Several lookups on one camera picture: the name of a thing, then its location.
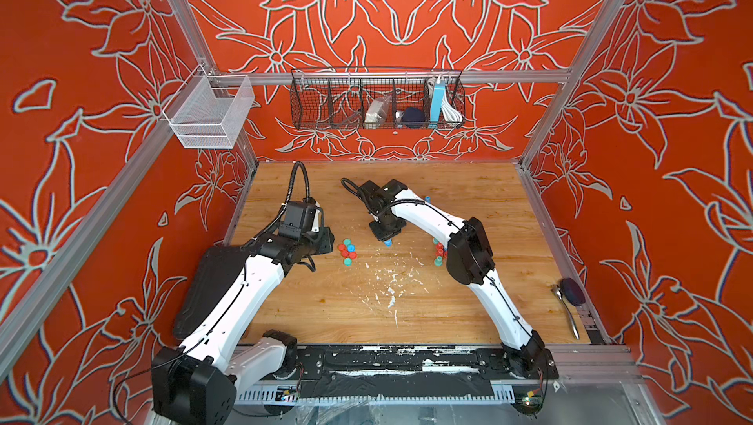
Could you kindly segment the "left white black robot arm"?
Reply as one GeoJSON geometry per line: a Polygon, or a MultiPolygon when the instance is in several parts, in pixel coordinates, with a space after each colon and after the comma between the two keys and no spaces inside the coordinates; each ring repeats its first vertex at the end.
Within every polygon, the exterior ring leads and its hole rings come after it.
{"type": "Polygon", "coordinates": [[[290,334],[269,330],[242,354],[235,349],[291,268],[314,271],[314,256],[330,254],[334,243],[307,169],[296,162],[273,220],[241,246],[202,256],[176,321],[182,341],[152,360],[154,412],[176,424],[223,424],[239,394],[267,376],[297,374],[298,340],[290,334]]]}

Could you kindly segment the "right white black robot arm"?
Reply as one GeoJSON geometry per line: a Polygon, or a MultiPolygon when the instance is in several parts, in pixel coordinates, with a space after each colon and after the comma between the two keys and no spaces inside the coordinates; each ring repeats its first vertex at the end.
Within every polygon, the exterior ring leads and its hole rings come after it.
{"type": "Polygon", "coordinates": [[[397,180],[382,186],[371,180],[358,186],[347,178],[340,183],[364,203],[374,218],[370,228],[378,240],[386,242],[399,235],[407,224],[413,224],[443,246],[449,275],[468,287],[488,314],[514,377],[549,376],[554,361],[541,336],[503,288],[480,219],[453,216],[397,180]]]}

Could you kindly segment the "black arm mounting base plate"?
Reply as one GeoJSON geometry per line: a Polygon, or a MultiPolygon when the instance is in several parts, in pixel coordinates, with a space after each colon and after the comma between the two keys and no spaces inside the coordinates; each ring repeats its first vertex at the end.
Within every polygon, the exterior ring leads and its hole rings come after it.
{"type": "Polygon", "coordinates": [[[286,401],[491,401],[538,398],[559,379],[548,350],[517,372],[504,348],[462,345],[304,345],[298,370],[285,380],[269,375],[286,401]]]}

